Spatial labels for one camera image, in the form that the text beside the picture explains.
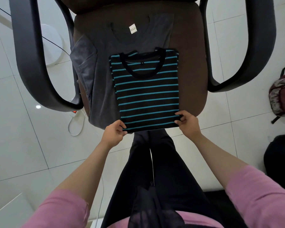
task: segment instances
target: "brown seat cushion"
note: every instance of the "brown seat cushion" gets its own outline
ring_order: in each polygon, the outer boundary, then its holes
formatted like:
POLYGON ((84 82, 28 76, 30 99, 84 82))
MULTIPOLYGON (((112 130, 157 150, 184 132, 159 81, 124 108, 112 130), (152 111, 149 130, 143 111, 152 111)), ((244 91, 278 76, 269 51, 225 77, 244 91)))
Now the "brown seat cushion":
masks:
MULTIPOLYGON (((72 12, 82 14, 94 9, 115 3, 127 3, 143 0, 61 0, 72 12)), ((174 0, 174 1, 197 1, 197 0, 174 0)))
MULTIPOLYGON (((149 14, 174 13, 174 25, 170 48, 179 51, 178 81, 179 109, 197 116, 203 110, 207 99, 208 70, 205 54, 204 27, 196 3, 173 1, 148 1, 116 4, 77 15, 75 18, 75 42, 93 26, 114 22, 129 30, 129 26, 149 21, 149 14)), ((85 110, 90 109, 83 94, 85 110)))

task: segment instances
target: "chair armrest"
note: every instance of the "chair armrest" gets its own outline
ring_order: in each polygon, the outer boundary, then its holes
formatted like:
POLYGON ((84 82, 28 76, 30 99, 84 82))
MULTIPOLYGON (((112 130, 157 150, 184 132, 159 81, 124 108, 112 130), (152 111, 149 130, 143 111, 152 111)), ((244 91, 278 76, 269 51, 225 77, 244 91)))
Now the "chair armrest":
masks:
MULTIPOLYGON (((12 27, 15 41, 16 61, 20 77, 33 96, 44 107, 57 111, 74 111, 83 108, 78 77, 73 68, 75 97, 69 102, 64 100, 53 87, 44 58, 41 25, 37 0, 9 0, 12 27)), ((69 9, 56 0, 63 12, 73 47, 74 22, 69 9)))
POLYGON ((246 0, 248 25, 248 48, 243 64, 234 76, 218 83, 212 76, 210 48, 206 21, 208 0, 200 1, 200 10, 204 22, 205 47, 208 63, 208 90, 224 92, 235 89, 254 79, 267 64, 274 49, 276 22, 273 0, 246 0))

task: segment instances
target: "backpack handle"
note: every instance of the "backpack handle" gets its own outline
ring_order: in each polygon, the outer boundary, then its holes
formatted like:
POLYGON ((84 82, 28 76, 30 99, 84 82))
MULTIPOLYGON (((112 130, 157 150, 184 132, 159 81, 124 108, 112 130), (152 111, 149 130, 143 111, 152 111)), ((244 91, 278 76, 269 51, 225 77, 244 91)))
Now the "backpack handle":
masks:
POLYGON ((285 72, 285 68, 284 68, 284 69, 282 69, 282 72, 281 72, 280 77, 284 76, 284 72, 285 72))

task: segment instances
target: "size label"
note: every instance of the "size label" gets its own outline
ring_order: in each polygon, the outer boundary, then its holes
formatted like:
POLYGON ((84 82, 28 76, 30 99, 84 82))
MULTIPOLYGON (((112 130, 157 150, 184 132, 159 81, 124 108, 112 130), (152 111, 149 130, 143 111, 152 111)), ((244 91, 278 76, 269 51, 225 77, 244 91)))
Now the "size label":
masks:
POLYGON ((136 26, 135 24, 133 24, 132 26, 129 27, 130 28, 130 31, 131 31, 131 34, 137 32, 137 29, 136 29, 136 26))

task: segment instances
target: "hand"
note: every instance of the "hand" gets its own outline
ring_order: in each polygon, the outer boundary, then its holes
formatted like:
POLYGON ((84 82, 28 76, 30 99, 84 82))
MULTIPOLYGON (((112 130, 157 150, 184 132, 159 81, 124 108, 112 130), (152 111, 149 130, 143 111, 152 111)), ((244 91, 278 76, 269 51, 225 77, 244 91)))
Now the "hand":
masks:
POLYGON ((117 146, 123 139, 123 137, 128 133, 127 131, 122 131, 122 128, 127 128, 121 120, 117 120, 111 125, 107 126, 100 143, 108 145, 109 148, 117 146))
POLYGON ((189 138, 191 141, 200 138, 201 129, 198 124, 198 118, 194 117, 189 112, 182 110, 175 113, 176 115, 182 115, 179 120, 175 120, 174 122, 179 125, 180 130, 183 134, 189 138))

